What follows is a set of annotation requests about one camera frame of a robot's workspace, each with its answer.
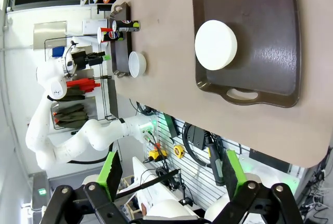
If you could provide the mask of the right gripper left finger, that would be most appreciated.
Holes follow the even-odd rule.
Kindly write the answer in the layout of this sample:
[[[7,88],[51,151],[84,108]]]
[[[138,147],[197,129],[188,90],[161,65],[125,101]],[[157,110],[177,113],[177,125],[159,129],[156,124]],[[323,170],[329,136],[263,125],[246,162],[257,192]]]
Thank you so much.
[[[101,181],[88,182],[77,189],[58,186],[46,207],[41,223],[81,223],[94,214],[99,223],[128,223],[114,201],[122,178],[118,152],[110,152],[101,170]]]

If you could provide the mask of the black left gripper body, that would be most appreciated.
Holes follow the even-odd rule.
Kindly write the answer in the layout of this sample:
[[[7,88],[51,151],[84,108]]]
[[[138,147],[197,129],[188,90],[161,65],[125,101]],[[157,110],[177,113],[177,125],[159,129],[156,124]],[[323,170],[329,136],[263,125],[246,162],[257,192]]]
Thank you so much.
[[[88,65],[88,60],[91,54],[87,54],[85,51],[79,51],[72,53],[72,60],[76,65],[77,70],[84,70]]]

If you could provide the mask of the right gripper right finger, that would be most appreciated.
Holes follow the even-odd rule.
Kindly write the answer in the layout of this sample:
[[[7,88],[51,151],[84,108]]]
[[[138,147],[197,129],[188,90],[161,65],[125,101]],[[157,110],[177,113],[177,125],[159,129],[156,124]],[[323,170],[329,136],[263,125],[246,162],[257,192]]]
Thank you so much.
[[[261,215],[265,223],[303,223],[290,187],[276,183],[267,188],[248,180],[233,150],[224,152],[222,176],[229,202],[212,223],[240,223],[249,214]]]

